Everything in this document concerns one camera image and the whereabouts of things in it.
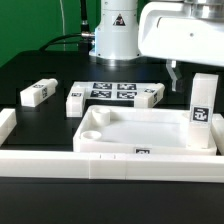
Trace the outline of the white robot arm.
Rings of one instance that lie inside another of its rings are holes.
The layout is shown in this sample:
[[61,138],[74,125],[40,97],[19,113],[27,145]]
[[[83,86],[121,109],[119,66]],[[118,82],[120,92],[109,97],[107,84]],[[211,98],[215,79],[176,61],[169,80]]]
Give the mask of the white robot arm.
[[224,0],[101,0],[90,58],[116,66],[144,57],[166,61],[172,84],[179,61],[224,67]]

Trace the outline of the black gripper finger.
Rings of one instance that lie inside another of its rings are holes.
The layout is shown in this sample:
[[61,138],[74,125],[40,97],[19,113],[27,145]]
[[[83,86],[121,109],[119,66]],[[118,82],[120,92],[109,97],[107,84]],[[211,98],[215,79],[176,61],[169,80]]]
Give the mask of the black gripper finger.
[[167,60],[166,69],[172,80],[172,91],[182,92],[184,90],[183,77],[179,69],[179,63],[175,60]]

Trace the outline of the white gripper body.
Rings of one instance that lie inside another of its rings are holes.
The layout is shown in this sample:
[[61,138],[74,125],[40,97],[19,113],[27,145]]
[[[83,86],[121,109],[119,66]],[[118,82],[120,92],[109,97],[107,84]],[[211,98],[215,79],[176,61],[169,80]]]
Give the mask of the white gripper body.
[[138,47],[148,57],[224,66],[224,0],[148,3]]

